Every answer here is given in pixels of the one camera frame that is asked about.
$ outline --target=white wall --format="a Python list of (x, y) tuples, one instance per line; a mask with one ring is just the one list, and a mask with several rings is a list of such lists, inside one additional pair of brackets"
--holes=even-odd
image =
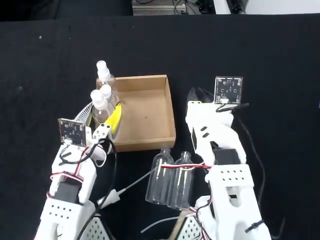
[(320, 0), (248, 0), (246, 14), (320, 13)]

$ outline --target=black tabletop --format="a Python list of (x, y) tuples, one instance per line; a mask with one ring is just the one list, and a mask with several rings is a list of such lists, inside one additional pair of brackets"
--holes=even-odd
[[(320, 15), (155, 16), (62, 19), (0, 24), (0, 233), (32, 239), (60, 145), (57, 118), (73, 118), (95, 87), (96, 62), (117, 77), (167, 74), (176, 143), (172, 155), (192, 151), (185, 124), (191, 87), (213, 90), (215, 76), (243, 76), (240, 112), (266, 170), (262, 217), (283, 239), (316, 239), (320, 122)], [(261, 169), (237, 121), (234, 128), (255, 181)], [(158, 150), (119, 154), (115, 188), (150, 170)], [(98, 171), (91, 196), (103, 196), (110, 161)], [(208, 193), (195, 170), (192, 202)], [(119, 240), (160, 239), (174, 222), (147, 225), (179, 213), (145, 202), (147, 180), (102, 211)]]

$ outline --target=clear plastic bottle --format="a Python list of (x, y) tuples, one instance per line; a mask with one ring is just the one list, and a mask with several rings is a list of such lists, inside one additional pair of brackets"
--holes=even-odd
[(115, 108), (113, 105), (105, 99), (100, 90), (93, 90), (90, 94), (93, 103), (92, 117), (95, 123), (95, 127), (99, 127), (103, 124), (108, 117), (113, 113)]
[(99, 90), (103, 84), (109, 84), (112, 91), (116, 91), (116, 78), (110, 73), (107, 63), (105, 61), (98, 61), (96, 63), (98, 70), (98, 78), (96, 79), (96, 89)]
[(107, 101), (109, 101), (112, 106), (115, 108), (119, 102), (119, 98), (117, 97), (116, 93), (112, 91), (111, 86), (109, 84), (103, 84), (100, 88), (103, 96)]
[[(181, 153), (181, 158), (174, 164), (192, 164), (191, 154), (187, 151), (183, 151)], [(171, 171), (167, 206), (172, 209), (189, 210), (190, 208), (189, 200), (193, 181), (193, 171), (188, 169), (189, 167), (180, 167), (173, 168)]]
[(173, 164), (174, 160), (170, 156), (170, 148), (162, 148), (152, 162), (148, 187), (146, 189), (145, 200), (153, 204), (167, 205), (168, 192), (170, 186), (169, 168), (162, 168), (162, 164)]

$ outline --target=bottle cap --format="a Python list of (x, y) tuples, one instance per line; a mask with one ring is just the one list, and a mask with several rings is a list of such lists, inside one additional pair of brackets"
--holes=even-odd
[(94, 107), (98, 110), (103, 110), (108, 106), (108, 101), (99, 90), (93, 90), (90, 94)]
[(107, 82), (111, 78), (109, 68), (105, 61), (98, 61), (96, 63), (96, 68), (98, 69), (98, 78), (102, 82)]
[(109, 99), (111, 97), (111, 87), (109, 84), (103, 84), (100, 88), (100, 91), (102, 92), (105, 99)]

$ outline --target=cardboard tray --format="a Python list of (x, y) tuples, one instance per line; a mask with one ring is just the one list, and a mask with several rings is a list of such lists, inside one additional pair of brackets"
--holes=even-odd
[(118, 152), (172, 148), (176, 128), (167, 75), (117, 77), (122, 103)]

